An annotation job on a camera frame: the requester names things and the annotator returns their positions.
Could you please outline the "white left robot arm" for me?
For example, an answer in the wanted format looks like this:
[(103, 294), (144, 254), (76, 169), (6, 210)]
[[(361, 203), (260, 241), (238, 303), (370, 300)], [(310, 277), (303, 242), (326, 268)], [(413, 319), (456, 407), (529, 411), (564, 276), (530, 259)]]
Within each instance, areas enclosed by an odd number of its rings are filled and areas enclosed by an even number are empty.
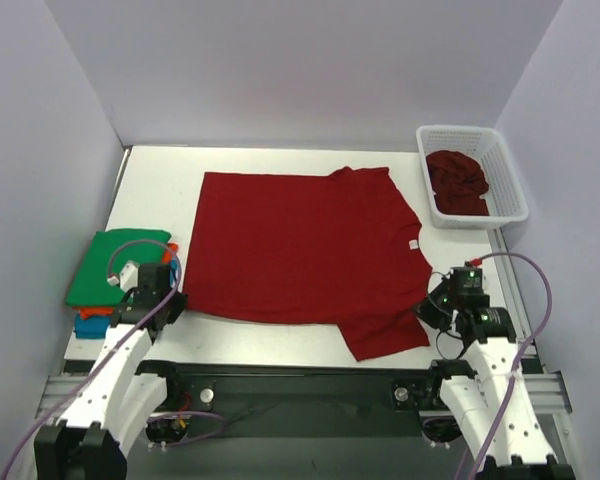
[(157, 409), (168, 412), (182, 399), (181, 385), (138, 368), (160, 332), (183, 312), (177, 269), (142, 264), (121, 277), (127, 286), (113, 310), (101, 351), (83, 384), (50, 414), (34, 439), (40, 479), (123, 479), (127, 457)]

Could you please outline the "red t shirt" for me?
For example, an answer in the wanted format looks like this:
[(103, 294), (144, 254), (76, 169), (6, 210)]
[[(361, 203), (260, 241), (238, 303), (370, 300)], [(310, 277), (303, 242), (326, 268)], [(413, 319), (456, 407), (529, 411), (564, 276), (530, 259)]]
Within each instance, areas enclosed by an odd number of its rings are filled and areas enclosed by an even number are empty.
[(334, 325), (357, 360), (424, 347), (422, 224), (385, 167), (325, 176), (209, 172), (183, 290), (190, 310)]

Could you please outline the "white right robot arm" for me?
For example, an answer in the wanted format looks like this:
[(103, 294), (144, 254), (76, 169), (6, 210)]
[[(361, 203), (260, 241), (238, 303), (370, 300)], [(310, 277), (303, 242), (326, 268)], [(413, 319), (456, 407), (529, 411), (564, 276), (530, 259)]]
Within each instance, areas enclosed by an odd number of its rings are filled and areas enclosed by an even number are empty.
[(480, 260), (454, 267), (415, 308), (417, 319), (462, 343), (458, 357), (433, 364), (423, 383), (428, 404), (451, 412), (474, 464), (471, 479), (572, 479), (537, 418), (509, 312), (493, 307)]

